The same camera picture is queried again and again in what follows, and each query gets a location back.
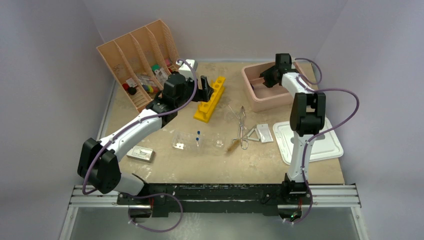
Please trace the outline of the clear well plate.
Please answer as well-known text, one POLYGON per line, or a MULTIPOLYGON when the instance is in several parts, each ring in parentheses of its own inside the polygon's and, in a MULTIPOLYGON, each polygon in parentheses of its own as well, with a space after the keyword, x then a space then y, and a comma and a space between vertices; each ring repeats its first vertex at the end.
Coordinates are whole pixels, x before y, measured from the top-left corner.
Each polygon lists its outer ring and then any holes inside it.
POLYGON ((200 132, 200 138, 199 138, 199 141, 201 144, 200 152, 196 152, 196 137, 197 137, 197 131, 195 133, 175 131, 173 134, 171 146, 177 150, 187 151, 190 153, 200 153, 203 150, 204 135, 202 134, 202 132, 200 132))

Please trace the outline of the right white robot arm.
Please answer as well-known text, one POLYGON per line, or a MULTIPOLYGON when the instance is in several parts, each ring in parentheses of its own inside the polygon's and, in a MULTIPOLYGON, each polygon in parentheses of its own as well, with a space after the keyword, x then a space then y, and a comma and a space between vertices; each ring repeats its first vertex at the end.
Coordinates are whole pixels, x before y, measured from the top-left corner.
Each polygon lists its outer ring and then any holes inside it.
POLYGON ((288 53, 277 53, 274 66, 259 76, 267 88, 282 86, 293 97, 289 119, 294 137, 293 151, 280 191, 282 200, 292 204, 308 191, 308 165, 314 137, 325 125, 326 95, 316 93, 306 84, 305 76, 292 68, 292 57, 288 53))

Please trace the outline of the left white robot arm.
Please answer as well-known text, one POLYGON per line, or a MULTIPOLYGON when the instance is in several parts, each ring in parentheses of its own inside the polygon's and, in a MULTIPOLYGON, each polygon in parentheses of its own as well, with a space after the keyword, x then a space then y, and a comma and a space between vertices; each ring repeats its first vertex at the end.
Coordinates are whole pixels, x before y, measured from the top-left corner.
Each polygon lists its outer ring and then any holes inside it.
POLYGON ((87 185, 91 184, 103 194, 122 192, 138 205, 146 203, 149 191, 144 187, 145 181, 122 173, 120 160, 144 138, 166 126, 188 103, 208 103, 215 92, 214 83, 209 83, 206 76, 197 80, 174 71, 153 101, 133 120, 100 140, 89 138, 83 143, 77 167, 77 174, 83 178, 83 194, 90 194, 87 185))

